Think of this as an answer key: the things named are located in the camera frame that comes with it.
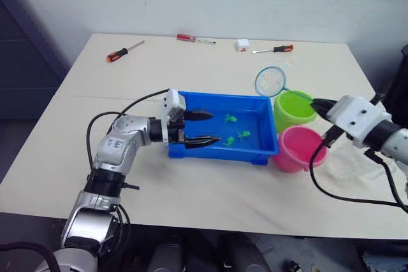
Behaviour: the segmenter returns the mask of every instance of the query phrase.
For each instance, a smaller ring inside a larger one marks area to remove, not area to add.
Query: white small box
[[[236,47],[238,52],[247,52],[249,51],[249,40],[246,38],[237,39]]]

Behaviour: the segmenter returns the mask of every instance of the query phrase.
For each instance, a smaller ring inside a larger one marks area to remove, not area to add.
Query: pink plastic cup
[[[309,161],[322,139],[318,133],[295,125],[283,131],[278,139],[279,154],[272,159],[280,170],[289,173],[309,170]],[[319,152],[313,166],[320,166],[326,159],[326,147]]]

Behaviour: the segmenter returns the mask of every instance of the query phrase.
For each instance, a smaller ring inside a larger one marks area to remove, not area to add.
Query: orange screwdriver handle
[[[288,52],[292,50],[293,50],[293,45],[283,45],[283,46],[273,48],[273,52]]]
[[[123,57],[125,54],[128,54],[128,51],[126,48],[123,48],[123,49],[120,49],[119,51],[112,52],[110,55],[106,57],[106,60],[108,62],[114,62],[120,59],[121,57]]]

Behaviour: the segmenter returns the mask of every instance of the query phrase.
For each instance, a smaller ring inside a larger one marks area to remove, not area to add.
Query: white wall
[[[92,32],[348,43],[376,85],[407,43],[407,0],[24,0],[72,64]]]

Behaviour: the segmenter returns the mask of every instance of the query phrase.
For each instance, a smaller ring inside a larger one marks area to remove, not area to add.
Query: white tabletop
[[[123,59],[105,62],[107,53],[142,38],[146,44]],[[266,48],[287,42],[251,43],[254,48]],[[174,38],[93,35],[4,178],[0,210],[66,218],[89,173],[85,132],[90,119],[102,111],[121,110],[132,99],[159,89],[254,94],[256,73],[276,59],[286,59],[290,88],[332,99],[344,94],[369,98],[374,93],[346,45],[296,43],[290,54],[252,55],[236,52],[233,44],[228,39],[210,46]],[[159,105],[158,98],[149,99],[131,113],[158,116]],[[101,118],[94,125],[93,152],[111,119]],[[323,132],[330,125],[319,118],[310,126]],[[318,180],[341,196],[392,201],[385,175],[356,151],[348,140],[341,139],[326,164],[316,170]],[[344,152],[349,158],[343,164],[339,156]],[[392,166],[402,196],[404,175]],[[353,176],[365,167],[373,170]],[[121,194],[136,224],[408,238],[408,218],[399,209],[329,198],[313,186],[308,173],[282,173],[272,162],[254,166],[169,159],[167,149],[155,143],[138,151],[126,181],[141,187],[138,192],[125,189]]]

